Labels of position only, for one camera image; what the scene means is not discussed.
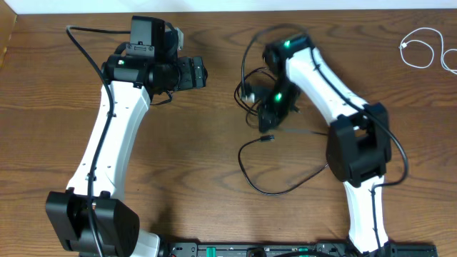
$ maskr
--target white cable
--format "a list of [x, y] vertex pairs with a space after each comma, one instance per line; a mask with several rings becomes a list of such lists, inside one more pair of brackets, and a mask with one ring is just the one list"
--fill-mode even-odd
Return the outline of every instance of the white cable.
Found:
[[[424, 41], [421, 41], [421, 40], [410, 40], [410, 41], [407, 41], [405, 42], [405, 40], [411, 35], [411, 34], [414, 34], [416, 33], [417, 31], [420, 31], [422, 29], [426, 29], [426, 30], [431, 30], [431, 31], [435, 31], [436, 33], [438, 33], [438, 35], [440, 35], [440, 38], [441, 38], [441, 55], [440, 55], [440, 60], [441, 60], [441, 66], [443, 67], [443, 69], [447, 70], [447, 71], [450, 71], [452, 72], [453, 74], [457, 75], [457, 69], [450, 69], [448, 67], [448, 65], [446, 64], [446, 62], [444, 61], [444, 56], [450, 52], [450, 51], [457, 51], [457, 49], [449, 49], [449, 50], [446, 50], [444, 51], [444, 39], [443, 39], [443, 35], [441, 34], [440, 31], [437, 31], [436, 29], [432, 29], [432, 28], [427, 28], [427, 27], [423, 27], [423, 28], [419, 28], [419, 29], [415, 29], [413, 30], [411, 33], [409, 33], [408, 35], [406, 35], [400, 42], [400, 46], [399, 46], [399, 49], [400, 49], [400, 55], [401, 55], [401, 59], [403, 60], [403, 62], [411, 67], [414, 67], [414, 68], [417, 68], [417, 69], [425, 69], [425, 68], [428, 68], [432, 63], [433, 63], [433, 58], [435, 57], [435, 51], [433, 50], [433, 48], [427, 44], [426, 42]], [[418, 43], [421, 43], [421, 44], [424, 44], [426, 45], [430, 50], [431, 50], [431, 60], [430, 60], [430, 63], [427, 65], [427, 66], [416, 66], [416, 65], [413, 65], [413, 64], [410, 64], [408, 63], [405, 58], [403, 57], [403, 49], [406, 48], [408, 46], [409, 43], [411, 42], [418, 42]]]

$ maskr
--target black bracket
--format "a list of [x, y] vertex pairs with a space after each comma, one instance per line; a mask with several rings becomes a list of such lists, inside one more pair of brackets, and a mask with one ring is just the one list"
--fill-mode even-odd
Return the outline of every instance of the black bracket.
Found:
[[131, 56], [154, 57], [163, 52], [165, 21], [152, 17], [133, 16], [131, 19], [130, 44], [126, 52]]
[[258, 130], [266, 133], [279, 126], [295, 106], [300, 92], [300, 88], [291, 82], [285, 73], [282, 73], [271, 93], [258, 105]]
[[[364, 108], [388, 128], [388, 114], [382, 104]], [[357, 136], [356, 130], [365, 134]], [[384, 175], [391, 156], [390, 138], [363, 114], [340, 115], [330, 124], [326, 158], [339, 181], [358, 188], [362, 182]]]

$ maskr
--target white wall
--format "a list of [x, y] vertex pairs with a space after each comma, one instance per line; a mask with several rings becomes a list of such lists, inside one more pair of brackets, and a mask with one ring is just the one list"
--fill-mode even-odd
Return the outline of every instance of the white wall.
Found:
[[5, 0], [17, 14], [457, 8], [457, 0]]

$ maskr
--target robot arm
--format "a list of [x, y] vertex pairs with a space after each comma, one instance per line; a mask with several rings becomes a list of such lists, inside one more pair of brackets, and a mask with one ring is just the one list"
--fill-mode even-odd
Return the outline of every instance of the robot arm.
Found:
[[[307, 36], [269, 44], [263, 57], [270, 70], [279, 76], [279, 80], [270, 96], [259, 105], [260, 130], [264, 132], [279, 125], [300, 91], [310, 98], [330, 126], [326, 157], [332, 172], [343, 182], [346, 190], [351, 217], [349, 239], [360, 253], [377, 250], [371, 189], [373, 185], [384, 181], [386, 163], [391, 158], [389, 139], [376, 131], [376, 127], [366, 117], [347, 105], [316, 67], [347, 99], [360, 109], [377, 115], [387, 124], [385, 109], [380, 104], [369, 106], [349, 90], [330, 70]], [[295, 86], [300, 91], [290, 90]], [[366, 133], [356, 136], [357, 130]], [[378, 236], [383, 246], [388, 237], [383, 227], [381, 188], [376, 193]]]
[[[306, 48], [297, 51], [292, 58], [286, 61], [287, 78], [295, 83], [321, 112], [327, 124], [337, 120], [340, 115], [351, 116], [357, 111], [348, 106], [346, 102], [338, 96], [335, 91], [325, 82], [322, 76], [315, 69], [315, 64], [311, 58], [311, 51], [315, 61], [320, 65], [321, 71], [325, 74], [332, 84], [355, 105], [363, 109], [366, 101], [355, 95], [349, 90], [343, 82], [327, 66], [319, 50]], [[344, 182], [346, 196], [348, 199], [349, 214], [351, 217], [351, 227], [349, 229], [349, 238], [352, 244], [360, 251], [372, 252], [378, 248], [375, 233], [373, 232], [373, 210], [371, 205], [371, 192], [374, 184], [384, 182], [384, 176], [373, 177], [361, 183], [356, 188], [349, 182]], [[386, 231], [383, 226], [383, 211], [381, 201], [381, 188], [377, 189], [375, 204], [376, 218], [378, 224], [378, 234], [380, 243], [383, 246], [388, 241]]]
[[134, 16], [130, 43], [124, 44], [126, 55], [121, 55], [122, 44], [102, 65], [114, 114], [94, 170], [92, 208], [98, 229], [89, 225], [91, 213], [86, 202], [88, 173], [109, 112], [104, 88], [94, 130], [76, 173], [65, 193], [50, 192], [46, 200], [49, 220], [67, 251], [93, 256], [99, 252], [94, 240], [98, 234], [106, 256], [159, 254], [159, 237], [140, 230], [138, 215], [122, 203], [131, 150], [155, 94], [167, 92], [170, 99], [162, 103], [170, 102], [170, 91], [202, 88], [208, 76], [201, 57], [178, 58], [176, 51], [182, 49], [183, 34], [167, 25], [170, 31], [165, 31], [165, 22], [160, 19]]

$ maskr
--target wooden table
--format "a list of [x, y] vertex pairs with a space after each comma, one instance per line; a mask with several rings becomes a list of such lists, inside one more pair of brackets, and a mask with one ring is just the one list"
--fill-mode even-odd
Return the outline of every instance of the wooden table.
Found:
[[[262, 196], [244, 180], [236, 154], [258, 131], [244, 123], [233, 100], [241, 57], [260, 29], [298, 23], [309, 28], [329, 66], [349, 88], [389, 111], [411, 175], [383, 191], [384, 223], [399, 242], [427, 242], [440, 256], [457, 255], [457, 76], [438, 60], [426, 70], [400, 59], [410, 31], [431, 26], [446, 48], [457, 46], [457, 11], [292, 11], [147, 14], [185, 34], [181, 56], [201, 55], [207, 87], [178, 92], [146, 114], [131, 155], [125, 203], [141, 227], [202, 242], [304, 242], [344, 239], [349, 217], [342, 183], [326, 170], [294, 192]], [[44, 210], [48, 192], [64, 191], [79, 165], [99, 107], [101, 82], [70, 42], [65, 25], [129, 29], [131, 14], [19, 16], [0, 70], [0, 255], [75, 256], [63, 251]], [[98, 64], [127, 35], [76, 33]], [[439, 52], [437, 35], [423, 32]], [[255, 45], [246, 70], [262, 64]], [[427, 64], [426, 47], [406, 57]], [[448, 64], [457, 67], [456, 54]], [[283, 127], [326, 131], [306, 97]], [[243, 154], [248, 172], [266, 190], [289, 187], [325, 163], [326, 138], [274, 132], [272, 143]], [[401, 175], [393, 148], [387, 179]]]

